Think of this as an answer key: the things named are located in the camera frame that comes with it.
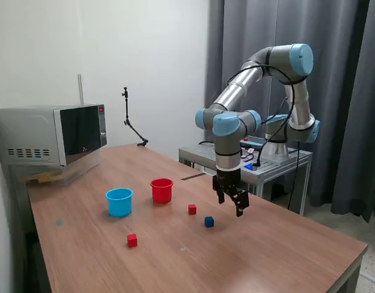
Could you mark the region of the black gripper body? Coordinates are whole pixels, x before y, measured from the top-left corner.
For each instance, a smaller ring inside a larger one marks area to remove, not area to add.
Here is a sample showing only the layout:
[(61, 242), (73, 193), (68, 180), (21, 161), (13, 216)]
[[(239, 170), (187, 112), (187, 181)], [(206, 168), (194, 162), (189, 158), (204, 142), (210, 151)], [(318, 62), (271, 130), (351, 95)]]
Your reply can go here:
[(218, 194), (235, 195), (241, 190), (241, 169), (232, 171), (216, 170), (213, 176), (213, 190)]

